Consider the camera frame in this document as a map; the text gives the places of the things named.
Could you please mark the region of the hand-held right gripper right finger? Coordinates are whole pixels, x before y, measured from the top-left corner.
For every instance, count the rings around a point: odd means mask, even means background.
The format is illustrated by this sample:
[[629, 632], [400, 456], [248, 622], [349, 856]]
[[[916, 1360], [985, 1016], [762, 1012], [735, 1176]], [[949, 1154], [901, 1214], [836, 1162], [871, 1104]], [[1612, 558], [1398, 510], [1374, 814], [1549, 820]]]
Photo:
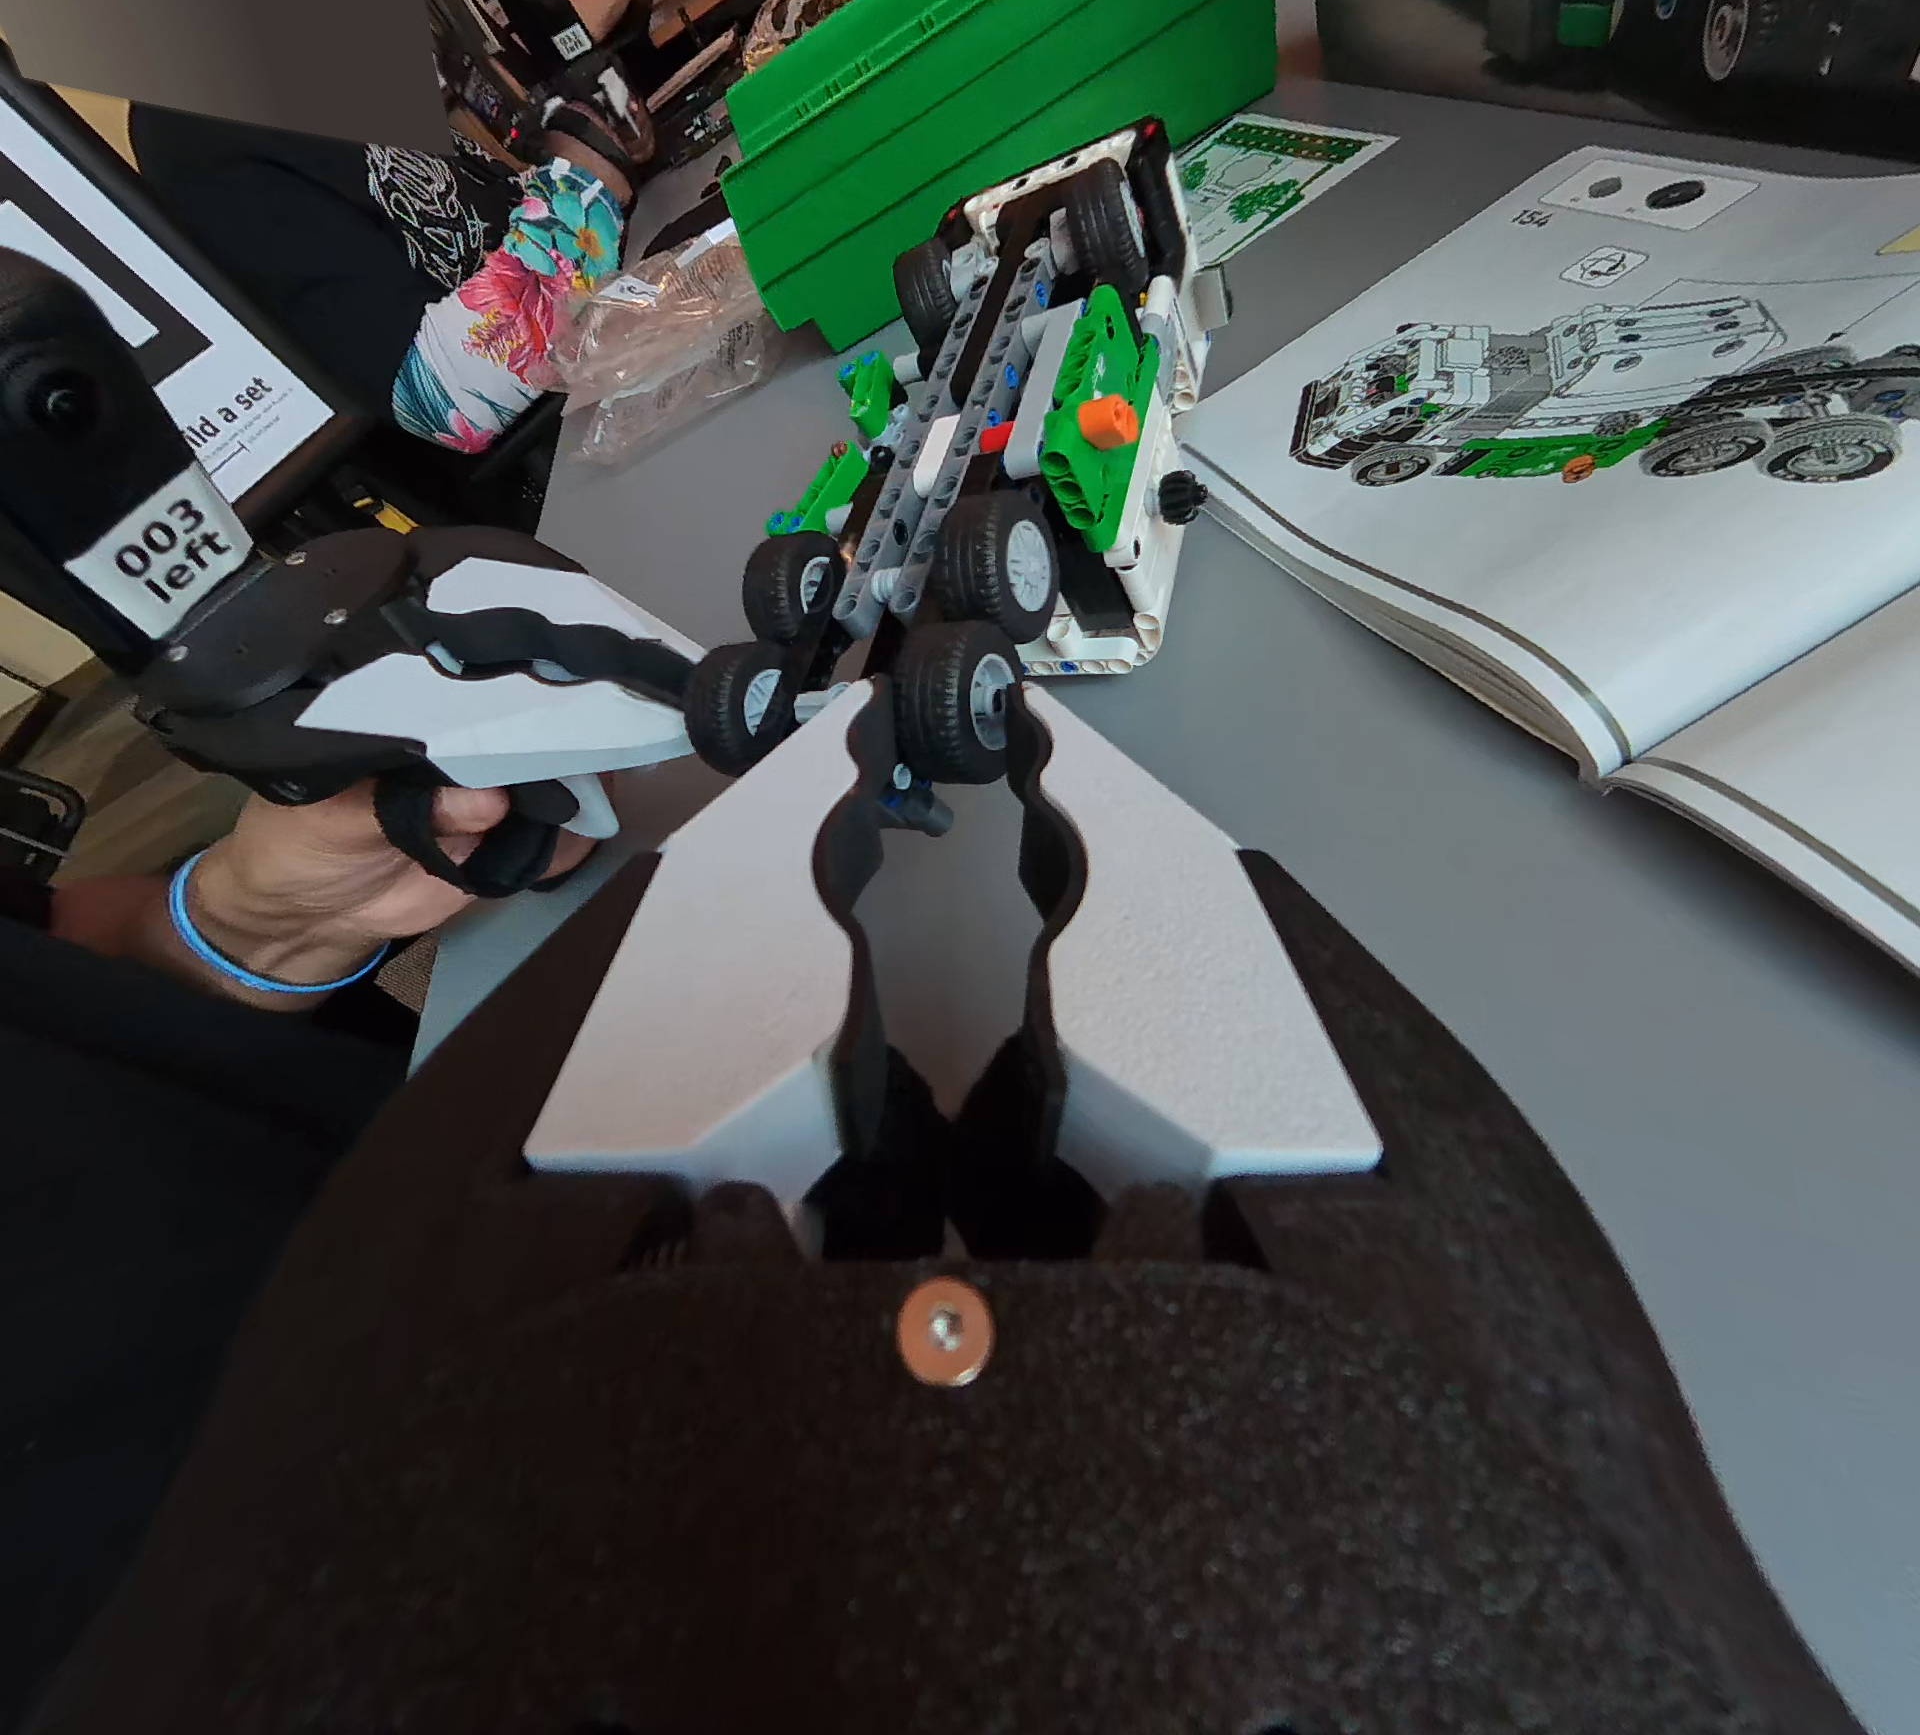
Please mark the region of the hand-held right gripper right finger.
[[1374, 1172], [1381, 1134], [1261, 866], [1037, 686], [1007, 722], [1041, 932], [1021, 1028], [954, 1124], [968, 1254], [1084, 1256], [1139, 1188]]

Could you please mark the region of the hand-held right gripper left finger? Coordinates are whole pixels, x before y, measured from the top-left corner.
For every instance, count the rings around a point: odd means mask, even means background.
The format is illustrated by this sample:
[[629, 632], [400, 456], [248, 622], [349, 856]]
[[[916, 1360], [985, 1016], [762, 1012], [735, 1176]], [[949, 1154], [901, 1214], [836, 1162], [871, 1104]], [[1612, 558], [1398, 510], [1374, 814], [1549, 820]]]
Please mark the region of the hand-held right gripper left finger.
[[752, 1184], [830, 1260], [935, 1258], [949, 1124], [891, 1048], [855, 914], [883, 862], [886, 682], [821, 718], [669, 838], [524, 1142], [535, 1172]]

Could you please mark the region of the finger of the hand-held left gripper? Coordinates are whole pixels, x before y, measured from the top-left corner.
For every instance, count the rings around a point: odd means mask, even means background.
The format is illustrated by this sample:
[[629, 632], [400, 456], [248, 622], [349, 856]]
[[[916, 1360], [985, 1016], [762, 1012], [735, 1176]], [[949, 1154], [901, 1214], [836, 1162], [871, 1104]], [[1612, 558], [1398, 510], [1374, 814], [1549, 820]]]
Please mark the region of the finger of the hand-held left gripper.
[[593, 576], [469, 556], [385, 610], [385, 716], [683, 716], [693, 648]]
[[400, 652], [326, 686], [299, 728], [410, 740], [461, 788], [587, 778], [693, 750], [678, 710], [615, 684], [453, 678], [426, 656]]

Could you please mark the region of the green white lego truck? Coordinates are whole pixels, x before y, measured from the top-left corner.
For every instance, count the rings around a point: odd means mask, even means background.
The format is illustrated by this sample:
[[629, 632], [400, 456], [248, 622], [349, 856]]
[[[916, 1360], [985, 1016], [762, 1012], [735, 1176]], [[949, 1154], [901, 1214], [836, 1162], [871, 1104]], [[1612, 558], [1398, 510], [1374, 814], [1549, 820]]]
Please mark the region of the green white lego truck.
[[892, 692], [886, 804], [938, 834], [933, 786], [1003, 780], [1022, 678], [1156, 656], [1209, 500], [1179, 426], [1232, 300], [1159, 118], [972, 194], [895, 288], [918, 354], [840, 368], [855, 438], [768, 520], [741, 584], [752, 640], [708, 654], [684, 716], [694, 754], [741, 776], [868, 644]]

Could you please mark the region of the person's left forearm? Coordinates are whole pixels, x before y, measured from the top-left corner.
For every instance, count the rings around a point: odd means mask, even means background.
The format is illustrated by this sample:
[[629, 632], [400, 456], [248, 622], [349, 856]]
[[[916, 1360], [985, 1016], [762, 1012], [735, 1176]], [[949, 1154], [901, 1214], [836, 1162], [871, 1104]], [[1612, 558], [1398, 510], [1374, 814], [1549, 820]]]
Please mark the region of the person's left forearm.
[[72, 1004], [82, 992], [115, 994], [137, 974], [197, 994], [217, 992], [219, 984], [174, 930], [170, 894], [173, 884], [163, 876], [109, 876], [53, 888], [41, 978]]

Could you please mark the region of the lego instruction booklet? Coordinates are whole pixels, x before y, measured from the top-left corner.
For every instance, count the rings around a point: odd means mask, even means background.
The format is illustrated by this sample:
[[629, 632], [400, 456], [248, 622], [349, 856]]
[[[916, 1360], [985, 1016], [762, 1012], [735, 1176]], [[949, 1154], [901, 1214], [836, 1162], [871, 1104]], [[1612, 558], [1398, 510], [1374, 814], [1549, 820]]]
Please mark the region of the lego instruction booklet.
[[1295, 578], [1916, 970], [1916, 218], [1584, 148], [1186, 444]]

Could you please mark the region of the person's left hand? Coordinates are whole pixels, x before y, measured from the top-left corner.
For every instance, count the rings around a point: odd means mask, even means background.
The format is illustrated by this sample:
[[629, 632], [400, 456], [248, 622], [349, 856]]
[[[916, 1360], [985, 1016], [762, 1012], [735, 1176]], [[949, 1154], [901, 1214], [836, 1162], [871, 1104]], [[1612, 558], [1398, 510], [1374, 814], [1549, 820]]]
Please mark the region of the person's left hand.
[[313, 806], [248, 800], [184, 886], [187, 918], [214, 952], [295, 986], [346, 980], [464, 908], [466, 894], [388, 842], [372, 784]]

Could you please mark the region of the clear plastic bag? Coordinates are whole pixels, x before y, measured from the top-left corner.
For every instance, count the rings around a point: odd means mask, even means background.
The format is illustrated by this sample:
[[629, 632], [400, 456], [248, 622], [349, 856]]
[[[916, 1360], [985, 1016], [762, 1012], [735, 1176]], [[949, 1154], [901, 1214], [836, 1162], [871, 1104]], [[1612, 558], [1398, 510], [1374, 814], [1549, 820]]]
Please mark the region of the clear plastic bag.
[[732, 224], [606, 282], [555, 338], [569, 402], [725, 400], [756, 386], [779, 336]]
[[577, 460], [608, 472], [638, 466], [723, 404], [764, 386], [783, 354], [785, 336], [768, 320], [735, 322], [691, 358], [597, 402]]

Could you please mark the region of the blue wristband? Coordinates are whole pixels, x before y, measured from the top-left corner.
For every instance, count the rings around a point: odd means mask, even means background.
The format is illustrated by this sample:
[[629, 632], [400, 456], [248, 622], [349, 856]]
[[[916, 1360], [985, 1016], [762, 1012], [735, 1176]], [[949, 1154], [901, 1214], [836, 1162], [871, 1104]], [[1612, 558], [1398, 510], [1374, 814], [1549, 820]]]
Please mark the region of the blue wristband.
[[254, 994], [311, 998], [335, 994], [372, 978], [388, 960], [392, 950], [391, 942], [375, 950], [372, 956], [369, 956], [367, 962], [350, 976], [324, 982], [287, 982], [261, 976], [240, 966], [205, 940], [205, 934], [194, 926], [194, 920], [189, 912], [189, 888], [200, 862], [203, 854], [194, 854], [173, 872], [164, 896], [167, 920], [173, 936], [187, 950], [187, 954], [203, 968], [214, 972], [219, 978], [238, 984]]

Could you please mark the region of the person's black clothing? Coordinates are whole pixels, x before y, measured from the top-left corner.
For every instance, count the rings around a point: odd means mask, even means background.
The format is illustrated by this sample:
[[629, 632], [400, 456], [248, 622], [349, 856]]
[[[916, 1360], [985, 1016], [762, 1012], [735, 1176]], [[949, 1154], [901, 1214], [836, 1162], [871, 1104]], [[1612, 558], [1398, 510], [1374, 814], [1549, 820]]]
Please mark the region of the person's black clothing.
[[4, 1731], [127, 1572], [417, 1030], [375, 986], [269, 1014], [4, 924]]

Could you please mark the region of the green plastic bin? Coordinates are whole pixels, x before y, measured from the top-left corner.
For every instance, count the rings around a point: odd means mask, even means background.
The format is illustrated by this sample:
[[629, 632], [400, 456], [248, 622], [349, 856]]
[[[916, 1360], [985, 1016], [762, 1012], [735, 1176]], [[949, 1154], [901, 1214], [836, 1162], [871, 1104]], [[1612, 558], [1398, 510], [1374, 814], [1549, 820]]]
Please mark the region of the green plastic bin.
[[1276, 0], [851, 0], [730, 92], [723, 188], [772, 320], [839, 352], [974, 192], [1144, 116], [1185, 144], [1276, 76]]

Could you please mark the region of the green white sticker sheet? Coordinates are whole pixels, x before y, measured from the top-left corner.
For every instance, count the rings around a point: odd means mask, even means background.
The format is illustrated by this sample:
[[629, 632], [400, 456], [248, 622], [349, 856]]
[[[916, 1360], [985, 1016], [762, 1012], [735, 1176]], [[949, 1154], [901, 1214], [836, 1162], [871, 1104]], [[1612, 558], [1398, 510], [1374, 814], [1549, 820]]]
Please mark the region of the green white sticker sheet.
[[1241, 112], [1174, 154], [1201, 266], [1220, 266], [1397, 144], [1394, 134]]

